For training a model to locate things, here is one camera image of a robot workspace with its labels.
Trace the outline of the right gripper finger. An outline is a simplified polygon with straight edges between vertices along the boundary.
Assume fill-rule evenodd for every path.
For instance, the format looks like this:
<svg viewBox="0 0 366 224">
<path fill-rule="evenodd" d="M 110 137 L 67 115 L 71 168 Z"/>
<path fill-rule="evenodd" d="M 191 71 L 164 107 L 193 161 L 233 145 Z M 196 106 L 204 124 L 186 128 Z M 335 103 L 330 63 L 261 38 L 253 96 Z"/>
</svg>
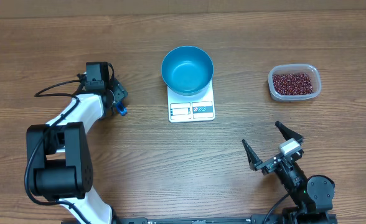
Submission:
<svg viewBox="0 0 366 224">
<path fill-rule="evenodd" d="M 251 148 L 251 146 L 247 143 L 245 139 L 242 139 L 242 144 L 247 154 L 250 169 L 258 170 L 258 166 L 263 163 L 262 160 L 257 156 L 255 151 Z"/>
<path fill-rule="evenodd" d="M 276 121 L 274 125 L 279 129 L 280 133 L 282 134 L 282 136 L 285 138 L 286 141 L 294 139 L 299 144 L 303 143 L 304 137 L 301 134 L 287 128 L 280 121 Z"/>
</svg>

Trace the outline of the red measuring scoop blue handle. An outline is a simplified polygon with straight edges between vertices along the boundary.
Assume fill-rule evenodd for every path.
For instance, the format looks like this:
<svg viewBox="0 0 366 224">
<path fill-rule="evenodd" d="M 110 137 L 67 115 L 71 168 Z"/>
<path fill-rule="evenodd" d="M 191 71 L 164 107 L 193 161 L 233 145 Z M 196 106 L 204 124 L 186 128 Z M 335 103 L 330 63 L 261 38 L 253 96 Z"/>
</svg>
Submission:
<svg viewBox="0 0 366 224">
<path fill-rule="evenodd" d="M 122 104 L 122 102 L 119 101 L 115 103 L 114 107 L 120 115 L 125 116 L 128 114 L 128 110 L 126 109 L 124 104 Z"/>
</svg>

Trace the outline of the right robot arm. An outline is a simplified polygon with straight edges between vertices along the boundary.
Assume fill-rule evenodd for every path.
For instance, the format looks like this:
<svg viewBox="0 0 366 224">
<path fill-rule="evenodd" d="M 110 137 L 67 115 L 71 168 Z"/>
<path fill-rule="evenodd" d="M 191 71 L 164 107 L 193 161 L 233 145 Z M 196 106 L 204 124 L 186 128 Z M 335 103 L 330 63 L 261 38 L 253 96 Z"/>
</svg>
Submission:
<svg viewBox="0 0 366 224">
<path fill-rule="evenodd" d="M 302 158 L 304 137 L 287 128 L 279 121 L 275 126 L 285 139 L 278 146 L 279 153 L 267 161 L 262 161 L 242 139 L 250 169 L 260 170 L 263 175 L 275 173 L 287 194 L 279 199 L 266 214 L 253 214 L 250 223 L 337 223 L 332 199 L 335 183 L 325 175 L 306 177 L 297 161 Z"/>
</svg>

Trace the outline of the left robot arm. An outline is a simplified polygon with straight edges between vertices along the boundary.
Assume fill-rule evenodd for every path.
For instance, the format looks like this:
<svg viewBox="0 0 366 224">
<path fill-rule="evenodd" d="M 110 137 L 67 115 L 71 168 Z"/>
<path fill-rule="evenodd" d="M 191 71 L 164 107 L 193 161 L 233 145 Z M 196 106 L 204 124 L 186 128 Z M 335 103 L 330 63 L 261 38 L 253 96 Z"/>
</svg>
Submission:
<svg viewBox="0 0 366 224">
<path fill-rule="evenodd" d="M 70 104 L 58 116 L 27 129 L 24 188 L 32 202 L 60 205 L 77 223 L 119 223 L 113 207 L 93 186 L 87 133 L 107 115 L 126 115 L 123 100 L 128 93 L 109 62 L 88 62 L 75 83 L 77 90 L 67 95 Z"/>
</svg>

